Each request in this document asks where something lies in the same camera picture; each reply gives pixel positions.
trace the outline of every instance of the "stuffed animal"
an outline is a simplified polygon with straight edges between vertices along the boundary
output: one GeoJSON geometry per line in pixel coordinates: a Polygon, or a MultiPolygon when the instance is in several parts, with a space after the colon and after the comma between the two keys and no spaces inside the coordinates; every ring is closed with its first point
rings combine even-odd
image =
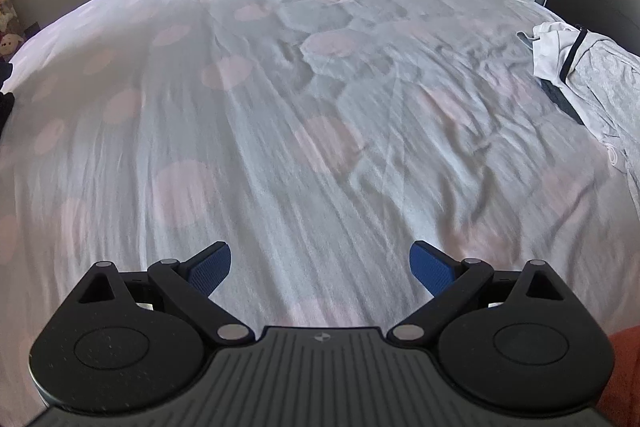
{"type": "Polygon", "coordinates": [[[5,62],[9,62],[11,57],[20,47],[20,44],[24,42],[24,39],[20,35],[15,33],[7,33],[0,39],[0,55],[4,58],[5,62]]]}

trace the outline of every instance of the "white bedsheet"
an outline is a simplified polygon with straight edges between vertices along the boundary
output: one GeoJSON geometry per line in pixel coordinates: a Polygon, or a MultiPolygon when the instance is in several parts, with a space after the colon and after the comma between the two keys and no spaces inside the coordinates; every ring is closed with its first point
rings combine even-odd
{"type": "Polygon", "coordinates": [[[265,324],[388,328],[430,296],[414,239],[548,260],[640,321],[625,176],[515,36],[527,0],[94,0],[31,39],[0,142],[0,423],[42,407],[33,339],[92,263],[224,240],[214,293],[265,324]]]}

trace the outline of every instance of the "pink dot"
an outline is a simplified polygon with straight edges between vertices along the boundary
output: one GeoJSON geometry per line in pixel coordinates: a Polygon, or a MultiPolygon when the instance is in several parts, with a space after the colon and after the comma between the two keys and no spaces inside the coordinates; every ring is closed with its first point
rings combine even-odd
{"type": "Polygon", "coordinates": [[[177,24],[159,32],[151,44],[153,46],[170,46],[185,38],[190,31],[190,26],[177,24]]]}
{"type": "Polygon", "coordinates": [[[18,220],[15,216],[0,219],[0,264],[11,261],[18,244],[18,220]]]}
{"type": "Polygon", "coordinates": [[[259,4],[249,4],[237,9],[234,13],[234,17],[240,22],[257,21],[259,19],[264,19],[269,15],[269,13],[271,13],[271,10],[264,6],[260,6],[259,4]]]}
{"type": "Polygon", "coordinates": [[[104,49],[98,52],[84,65],[84,74],[95,74],[106,68],[111,61],[115,58],[116,52],[110,48],[104,49]]]}
{"type": "Polygon", "coordinates": [[[33,144],[33,150],[36,154],[41,155],[49,152],[55,147],[56,142],[65,132],[65,122],[60,118],[55,118],[44,126],[43,130],[36,137],[33,144]]]}
{"type": "Polygon", "coordinates": [[[321,174],[351,170],[364,146],[360,133],[337,118],[327,116],[306,120],[294,137],[297,158],[321,174]]]}
{"type": "Polygon", "coordinates": [[[213,173],[195,160],[172,163],[156,175],[151,192],[154,219],[186,227],[206,214],[215,194],[213,173]]]}
{"type": "Polygon", "coordinates": [[[141,108],[142,93],[128,87],[111,98],[104,108],[102,119],[105,123],[116,125],[135,117],[141,108]]]}
{"type": "Polygon", "coordinates": [[[53,89],[56,87],[59,79],[60,76],[57,73],[51,73],[40,83],[38,89],[31,98],[31,102],[39,102],[43,98],[47,98],[53,92],[53,89]]]}
{"type": "Polygon", "coordinates": [[[254,65],[244,57],[225,57],[202,70],[200,79],[211,89],[229,90],[244,82],[254,65]]]}
{"type": "Polygon", "coordinates": [[[345,303],[305,299],[290,306],[279,326],[299,328],[357,328],[367,326],[362,314],[345,303]]]}
{"type": "Polygon", "coordinates": [[[465,110],[464,103],[448,90],[421,88],[417,92],[416,99],[429,115],[433,115],[434,110],[440,110],[453,124],[469,127],[473,123],[471,115],[465,110]]]}
{"type": "Polygon", "coordinates": [[[348,57],[360,47],[362,35],[354,30],[330,30],[311,35],[302,44],[304,52],[328,57],[348,57]]]}
{"type": "Polygon", "coordinates": [[[89,234],[90,213],[84,201],[68,198],[58,210],[60,241],[67,255],[79,253],[89,234]]]}

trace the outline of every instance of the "black stripe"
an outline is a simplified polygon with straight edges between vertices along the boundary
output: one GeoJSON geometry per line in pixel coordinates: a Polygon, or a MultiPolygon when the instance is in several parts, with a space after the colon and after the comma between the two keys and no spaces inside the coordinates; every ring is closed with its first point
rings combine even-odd
{"type": "Polygon", "coordinates": [[[562,69],[560,70],[560,80],[562,80],[563,84],[566,84],[566,76],[569,74],[571,64],[574,63],[575,54],[578,52],[580,44],[582,44],[582,41],[587,36],[587,33],[589,33],[587,28],[583,28],[581,26],[578,26],[578,28],[580,28],[580,34],[578,35],[578,38],[575,39],[574,45],[571,46],[569,54],[566,56],[566,60],[562,65],[562,69]]]}

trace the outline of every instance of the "black fabric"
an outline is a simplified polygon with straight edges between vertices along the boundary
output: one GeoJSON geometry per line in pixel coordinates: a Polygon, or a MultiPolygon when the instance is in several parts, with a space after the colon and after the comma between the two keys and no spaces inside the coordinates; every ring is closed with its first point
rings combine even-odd
{"type": "Polygon", "coordinates": [[[542,78],[540,79],[540,87],[542,87],[542,90],[549,97],[549,100],[558,106],[558,109],[569,115],[576,123],[584,125],[578,113],[575,112],[574,106],[564,97],[559,87],[554,86],[551,82],[543,80],[542,78]]]}
{"type": "MultiPolygon", "coordinates": [[[[566,78],[569,74],[569,70],[571,69],[571,65],[574,63],[575,54],[578,52],[578,48],[580,44],[584,41],[584,38],[587,36],[588,31],[581,27],[576,26],[580,29],[580,33],[575,39],[574,44],[572,44],[571,49],[569,50],[569,54],[566,56],[566,60],[564,64],[562,64],[562,69],[560,70],[560,80],[562,80],[563,84],[566,84],[566,78]]],[[[575,111],[574,106],[569,103],[564,94],[559,87],[554,86],[549,80],[544,80],[540,78],[540,87],[545,92],[545,94],[549,97],[551,102],[555,103],[562,112],[572,118],[575,123],[579,123],[580,125],[584,125],[582,122],[582,118],[575,111]]]]}
{"type": "Polygon", "coordinates": [[[566,84],[566,76],[569,74],[569,70],[571,69],[571,65],[574,63],[575,54],[578,52],[578,48],[580,44],[584,41],[584,38],[587,36],[587,29],[581,26],[576,26],[580,29],[580,33],[575,39],[574,44],[571,46],[569,50],[569,54],[566,56],[564,64],[562,65],[562,69],[560,70],[560,80],[563,84],[566,84]]]}
{"type": "Polygon", "coordinates": [[[4,124],[11,114],[11,110],[14,108],[15,97],[12,92],[6,94],[0,93],[0,136],[2,136],[2,129],[4,124]]]}
{"type": "MultiPolygon", "coordinates": [[[[12,63],[5,62],[4,60],[0,61],[0,88],[2,84],[4,84],[4,81],[11,76],[13,70],[14,65],[12,63]]],[[[14,108],[14,103],[15,97],[12,92],[6,94],[0,92],[0,136],[2,136],[4,124],[9,118],[11,110],[14,108]]]]}

